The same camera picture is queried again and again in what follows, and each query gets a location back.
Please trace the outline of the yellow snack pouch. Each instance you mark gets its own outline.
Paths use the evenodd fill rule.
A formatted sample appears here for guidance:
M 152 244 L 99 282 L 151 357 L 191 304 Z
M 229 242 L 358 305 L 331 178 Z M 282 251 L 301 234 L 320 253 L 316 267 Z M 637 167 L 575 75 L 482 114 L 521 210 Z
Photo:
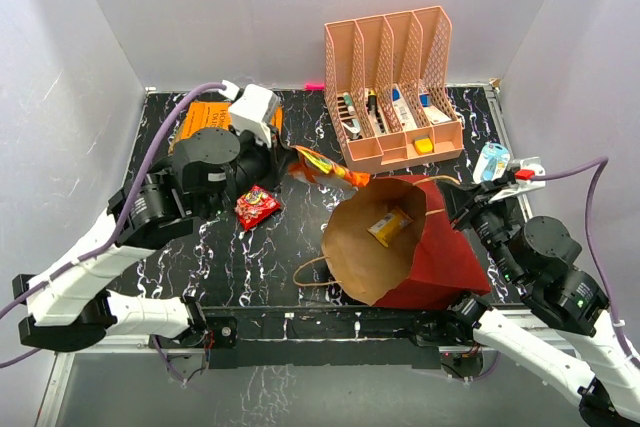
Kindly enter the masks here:
M 193 102 L 174 138 L 176 142 L 186 140 L 197 132 L 207 128 L 234 130 L 230 125 L 229 102 Z M 281 130 L 283 124 L 283 108 L 279 105 L 271 120 L 271 127 Z

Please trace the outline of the orange gummy burger packet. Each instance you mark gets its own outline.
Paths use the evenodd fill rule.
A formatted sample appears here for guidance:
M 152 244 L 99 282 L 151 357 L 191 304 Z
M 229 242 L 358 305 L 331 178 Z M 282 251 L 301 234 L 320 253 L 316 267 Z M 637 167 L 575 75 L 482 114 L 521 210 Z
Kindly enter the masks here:
M 328 157 L 303 146 L 295 146 L 296 158 L 288 166 L 288 174 L 298 181 L 342 190 L 364 188 L 371 180 L 369 173 L 344 167 Z

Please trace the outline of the yellow M&M's bag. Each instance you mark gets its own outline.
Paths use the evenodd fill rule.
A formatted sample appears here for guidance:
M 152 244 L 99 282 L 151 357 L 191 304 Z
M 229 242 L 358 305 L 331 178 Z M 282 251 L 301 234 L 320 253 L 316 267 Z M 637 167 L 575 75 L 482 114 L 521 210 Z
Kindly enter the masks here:
M 396 235 L 412 222 L 413 219 L 401 208 L 394 207 L 379 221 L 369 227 L 367 232 L 371 234 L 382 246 L 388 248 Z

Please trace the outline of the red brown paper bag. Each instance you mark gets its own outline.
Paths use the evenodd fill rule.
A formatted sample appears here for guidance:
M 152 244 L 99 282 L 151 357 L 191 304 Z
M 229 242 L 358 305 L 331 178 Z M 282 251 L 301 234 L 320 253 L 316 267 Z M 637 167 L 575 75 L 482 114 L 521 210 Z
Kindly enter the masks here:
M 469 241 L 454 230 L 438 177 L 376 177 L 332 212 L 321 241 L 331 283 L 370 307 L 444 310 L 491 287 Z M 367 229 L 394 207 L 413 222 L 382 246 Z

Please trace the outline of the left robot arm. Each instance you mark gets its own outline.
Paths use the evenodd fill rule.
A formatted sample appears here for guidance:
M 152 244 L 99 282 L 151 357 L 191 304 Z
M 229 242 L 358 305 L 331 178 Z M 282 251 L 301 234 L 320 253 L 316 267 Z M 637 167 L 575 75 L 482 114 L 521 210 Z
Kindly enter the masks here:
M 22 345 L 76 352 L 113 335 L 158 336 L 200 343 L 207 321 L 191 296 L 139 298 L 109 290 L 130 266 L 194 231 L 254 186 L 274 190 L 297 154 L 274 127 L 262 142 L 250 131 L 204 128 L 171 154 L 141 168 L 141 179 L 112 196 L 94 226 L 47 271 L 12 282 L 28 313 L 18 324 Z

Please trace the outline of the red cookie snack packet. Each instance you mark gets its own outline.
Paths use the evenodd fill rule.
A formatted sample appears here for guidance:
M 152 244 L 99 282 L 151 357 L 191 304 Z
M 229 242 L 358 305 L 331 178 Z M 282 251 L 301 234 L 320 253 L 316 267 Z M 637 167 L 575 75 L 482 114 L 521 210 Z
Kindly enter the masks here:
M 244 231 L 248 231 L 281 209 L 280 202 L 255 185 L 236 202 L 235 213 Z

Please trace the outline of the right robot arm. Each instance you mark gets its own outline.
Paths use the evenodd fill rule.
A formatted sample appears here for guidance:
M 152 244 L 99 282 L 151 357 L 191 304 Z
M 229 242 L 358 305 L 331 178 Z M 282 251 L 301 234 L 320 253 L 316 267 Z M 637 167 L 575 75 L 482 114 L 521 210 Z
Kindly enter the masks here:
M 513 200 L 495 197 L 504 182 L 436 185 L 451 227 L 476 233 L 504 279 L 523 288 L 520 299 L 531 314 L 577 354 L 548 344 L 469 292 L 447 309 L 447 335 L 460 344 L 491 347 L 526 368 L 575 406 L 589 426 L 638 425 L 633 351 L 616 338 L 607 294 L 576 267 L 582 248 L 564 224 L 549 216 L 512 224 Z

